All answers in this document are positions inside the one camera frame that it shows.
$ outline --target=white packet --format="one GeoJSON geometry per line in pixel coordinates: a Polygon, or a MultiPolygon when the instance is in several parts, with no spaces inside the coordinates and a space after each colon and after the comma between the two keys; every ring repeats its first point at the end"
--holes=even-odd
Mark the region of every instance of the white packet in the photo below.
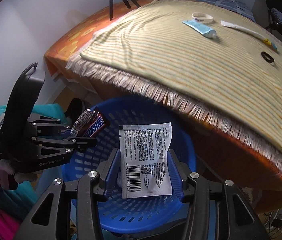
{"type": "Polygon", "coordinates": [[[120,126],[122,198],[172,195],[171,123],[120,126]]]}

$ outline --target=blanket fringe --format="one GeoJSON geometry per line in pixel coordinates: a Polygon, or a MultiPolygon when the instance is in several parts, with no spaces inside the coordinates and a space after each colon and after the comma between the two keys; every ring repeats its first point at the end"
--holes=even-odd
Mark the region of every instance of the blanket fringe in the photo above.
{"type": "Polygon", "coordinates": [[[282,153],[277,148],[250,128],[201,101],[146,78],[85,60],[81,58],[80,51],[69,58],[66,69],[82,77],[98,79],[157,102],[164,102],[176,111],[187,114],[198,121],[206,122],[257,151],[282,172],[282,153]]]}

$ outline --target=black ring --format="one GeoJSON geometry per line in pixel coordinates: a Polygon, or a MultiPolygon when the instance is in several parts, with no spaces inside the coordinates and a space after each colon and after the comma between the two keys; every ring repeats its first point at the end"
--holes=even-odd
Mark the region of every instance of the black ring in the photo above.
{"type": "Polygon", "coordinates": [[[263,59],[265,59],[268,63],[273,63],[273,62],[274,62],[274,59],[273,59],[269,54],[267,54],[265,51],[262,51],[262,52],[261,52],[261,56],[262,56],[263,59]]]}

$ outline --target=blue plastic basket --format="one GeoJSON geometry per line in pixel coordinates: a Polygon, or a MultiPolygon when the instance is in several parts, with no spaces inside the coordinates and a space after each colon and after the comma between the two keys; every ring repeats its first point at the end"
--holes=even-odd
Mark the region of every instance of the blue plastic basket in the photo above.
{"type": "MultiPolygon", "coordinates": [[[[98,145],[85,153],[75,152],[70,163],[62,167],[65,181],[81,178],[96,170],[99,163],[107,160],[112,149],[119,147],[119,125],[172,123],[172,142],[181,162],[195,171],[196,159],[192,141],[181,130],[178,117],[170,110],[139,97],[113,98],[96,105],[109,119],[110,126],[97,136],[98,145]]],[[[173,217],[182,203],[173,193],[169,196],[122,199],[121,188],[116,184],[109,200],[99,202],[99,216],[103,229],[115,233],[138,233],[157,228],[173,217]]]]}

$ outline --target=silver bolt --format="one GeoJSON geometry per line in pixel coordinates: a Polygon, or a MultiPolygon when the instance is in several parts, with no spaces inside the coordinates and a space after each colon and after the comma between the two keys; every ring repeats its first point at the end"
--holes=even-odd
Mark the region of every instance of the silver bolt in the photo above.
{"type": "Polygon", "coordinates": [[[54,185],[60,185],[62,183],[62,179],[54,179],[54,185]]]}
{"type": "Polygon", "coordinates": [[[88,173],[88,176],[91,177],[91,178],[97,177],[98,176],[98,172],[91,171],[91,172],[88,173]]]}
{"type": "Polygon", "coordinates": [[[230,179],[227,179],[226,181],[225,181],[225,184],[227,185],[227,186],[233,186],[234,185],[234,182],[233,181],[231,181],[230,179]]]}
{"type": "Polygon", "coordinates": [[[197,179],[199,176],[200,176],[200,175],[199,175],[197,172],[191,172],[191,173],[190,173],[190,177],[191,177],[192,179],[197,179]]]}

